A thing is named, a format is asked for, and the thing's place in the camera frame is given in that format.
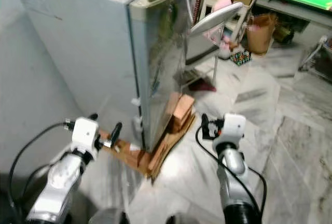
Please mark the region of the white shelf rack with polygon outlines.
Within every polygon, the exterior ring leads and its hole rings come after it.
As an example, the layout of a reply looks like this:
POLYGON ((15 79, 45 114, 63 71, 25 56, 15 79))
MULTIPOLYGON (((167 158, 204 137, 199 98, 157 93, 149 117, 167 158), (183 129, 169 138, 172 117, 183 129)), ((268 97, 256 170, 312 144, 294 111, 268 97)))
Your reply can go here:
MULTIPOLYGON (((201 0, 201 8, 197 20, 202 20, 213 10, 213 6, 218 0, 201 0)), ((246 20, 251 10, 252 3, 243 4, 243 7, 234 15, 234 18, 225 23, 225 34, 236 43, 241 42, 246 32, 246 20)))

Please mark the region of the dark robot right leg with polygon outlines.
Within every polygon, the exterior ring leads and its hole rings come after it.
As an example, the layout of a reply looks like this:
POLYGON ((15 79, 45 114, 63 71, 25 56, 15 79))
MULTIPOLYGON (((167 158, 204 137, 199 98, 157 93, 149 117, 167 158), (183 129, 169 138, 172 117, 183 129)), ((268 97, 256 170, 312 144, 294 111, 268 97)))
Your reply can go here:
POLYGON ((171 215, 165 224, 199 224, 199 222, 189 215, 176 214, 171 215))

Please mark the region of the grey robot left leg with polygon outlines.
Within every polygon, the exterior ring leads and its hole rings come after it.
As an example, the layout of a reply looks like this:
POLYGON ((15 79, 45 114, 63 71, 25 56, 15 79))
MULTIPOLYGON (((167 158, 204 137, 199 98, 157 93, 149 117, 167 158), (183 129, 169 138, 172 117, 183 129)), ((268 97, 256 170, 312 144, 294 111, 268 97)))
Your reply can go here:
POLYGON ((90 217, 88 224, 128 224, 126 213, 122 209, 102 209, 90 217))

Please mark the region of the grey metal frame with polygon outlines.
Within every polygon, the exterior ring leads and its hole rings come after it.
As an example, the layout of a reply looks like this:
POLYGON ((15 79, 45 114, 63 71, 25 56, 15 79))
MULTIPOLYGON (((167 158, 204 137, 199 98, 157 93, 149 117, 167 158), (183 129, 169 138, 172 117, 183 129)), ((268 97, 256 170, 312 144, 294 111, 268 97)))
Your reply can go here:
POLYGON ((332 37, 322 35, 317 44, 304 56, 297 68, 332 84, 332 37))

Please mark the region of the dark red cloth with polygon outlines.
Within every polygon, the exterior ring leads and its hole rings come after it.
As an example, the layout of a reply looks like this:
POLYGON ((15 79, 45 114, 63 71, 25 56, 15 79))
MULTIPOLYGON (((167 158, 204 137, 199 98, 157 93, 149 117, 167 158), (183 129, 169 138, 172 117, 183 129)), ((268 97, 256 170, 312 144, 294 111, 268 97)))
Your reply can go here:
POLYGON ((209 91, 209 92, 216 92, 216 87, 209 82, 207 78, 199 78, 195 79, 193 82, 187 85, 187 89, 192 92, 196 91, 209 91))

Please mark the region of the brown cardboard sheet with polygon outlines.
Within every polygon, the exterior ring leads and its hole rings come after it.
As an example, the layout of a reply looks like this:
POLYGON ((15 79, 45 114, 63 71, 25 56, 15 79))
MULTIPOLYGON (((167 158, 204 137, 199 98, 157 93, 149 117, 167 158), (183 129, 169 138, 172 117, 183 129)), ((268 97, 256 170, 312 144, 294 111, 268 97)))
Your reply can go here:
POLYGON ((150 179, 152 182, 156 180, 161 172, 166 157, 168 157, 170 151, 180 142, 183 136, 187 134, 195 119, 195 113, 190 113, 185 124, 178 132, 166 132, 166 134, 163 135, 159 146, 157 146, 154 153, 152 153, 152 158, 148 165, 149 173, 147 174, 147 179, 150 179))

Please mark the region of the white folding chair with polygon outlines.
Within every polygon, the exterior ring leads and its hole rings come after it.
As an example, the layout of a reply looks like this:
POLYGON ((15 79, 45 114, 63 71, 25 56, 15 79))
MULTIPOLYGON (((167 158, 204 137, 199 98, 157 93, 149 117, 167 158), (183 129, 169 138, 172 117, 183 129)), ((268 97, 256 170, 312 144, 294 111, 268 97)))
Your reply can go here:
MULTIPOLYGON (((214 61, 213 68, 211 69, 213 77, 208 80, 215 86, 219 59, 217 53, 219 48, 209 40, 207 32, 218 25, 225 27, 225 23, 234 18, 234 15, 242 7, 242 2, 232 2, 232 5, 218 11, 212 11, 209 15, 204 16, 202 20, 192 25, 189 32, 187 32, 187 54, 185 56, 185 70, 187 72, 194 71, 196 65, 211 58, 214 61)), ((206 73, 201 73, 197 77, 185 82, 185 85, 187 86, 195 79, 205 78, 205 76, 206 73)))

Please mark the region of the colourful patterned small box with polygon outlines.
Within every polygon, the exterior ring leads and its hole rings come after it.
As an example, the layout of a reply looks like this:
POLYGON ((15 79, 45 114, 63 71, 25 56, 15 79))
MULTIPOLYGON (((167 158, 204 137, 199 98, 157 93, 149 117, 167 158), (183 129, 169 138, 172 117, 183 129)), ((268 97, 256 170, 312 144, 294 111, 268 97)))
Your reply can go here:
POLYGON ((232 61, 236 66, 241 67, 244 64, 247 64, 249 61, 252 60, 252 53, 244 50, 235 52, 230 55, 229 60, 232 61))

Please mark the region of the brown paper bag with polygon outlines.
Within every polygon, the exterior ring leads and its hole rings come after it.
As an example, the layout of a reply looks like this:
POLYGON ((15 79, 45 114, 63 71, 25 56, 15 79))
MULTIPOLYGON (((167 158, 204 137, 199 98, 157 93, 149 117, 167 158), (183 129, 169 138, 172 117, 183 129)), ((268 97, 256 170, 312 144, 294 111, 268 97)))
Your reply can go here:
POLYGON ((247 21, 247 40, 244 48, 258 55, 268 53, 277 21, 278 15, 273 12, 251 16, 247 21))

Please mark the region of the silver fridge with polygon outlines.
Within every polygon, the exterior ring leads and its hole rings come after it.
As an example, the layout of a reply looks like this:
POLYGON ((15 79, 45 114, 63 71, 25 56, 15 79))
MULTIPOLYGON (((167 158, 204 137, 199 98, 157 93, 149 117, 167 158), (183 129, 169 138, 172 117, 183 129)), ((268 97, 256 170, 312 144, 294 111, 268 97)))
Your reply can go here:
POLYGON ((176 101, 189 0, 21 0, 74 100, 152 152, 176 101))

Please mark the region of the clear plastic bottle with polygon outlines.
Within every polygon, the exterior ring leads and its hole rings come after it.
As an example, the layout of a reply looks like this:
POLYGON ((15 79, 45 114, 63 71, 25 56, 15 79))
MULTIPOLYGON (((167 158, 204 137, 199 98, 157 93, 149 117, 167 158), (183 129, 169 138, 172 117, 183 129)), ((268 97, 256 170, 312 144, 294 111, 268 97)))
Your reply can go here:
POLYGON ((217 56, 220 60, 228 60, 230 58, 231 43, 229 41, 223 40, 218 44, 219 51, 217 56))

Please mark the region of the dark desk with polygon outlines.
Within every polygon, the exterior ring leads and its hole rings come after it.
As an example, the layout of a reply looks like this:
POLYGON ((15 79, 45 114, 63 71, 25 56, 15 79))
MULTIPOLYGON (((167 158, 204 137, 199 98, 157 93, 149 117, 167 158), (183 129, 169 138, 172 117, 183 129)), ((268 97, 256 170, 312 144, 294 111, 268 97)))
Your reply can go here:
POLYGON ((294 0, 256 0, 255 4, 284 15, 332 28, 332 11, 329 10, 323 10, 294 0))

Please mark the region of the pink soft item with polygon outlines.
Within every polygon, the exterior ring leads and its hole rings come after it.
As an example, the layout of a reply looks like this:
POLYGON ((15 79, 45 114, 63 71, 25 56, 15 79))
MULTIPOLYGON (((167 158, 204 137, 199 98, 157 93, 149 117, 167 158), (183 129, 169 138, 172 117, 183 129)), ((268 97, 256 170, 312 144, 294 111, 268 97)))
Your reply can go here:
MULTIPOLYGON (((214 6, 213 11, 221 10, 227 6, 232 5, 232 0, 218 0, 214 6)), ((225 27, 218 25, 207 32, 209 40, 221 50, 230 50, 230 39, 225 35, 225 27)))

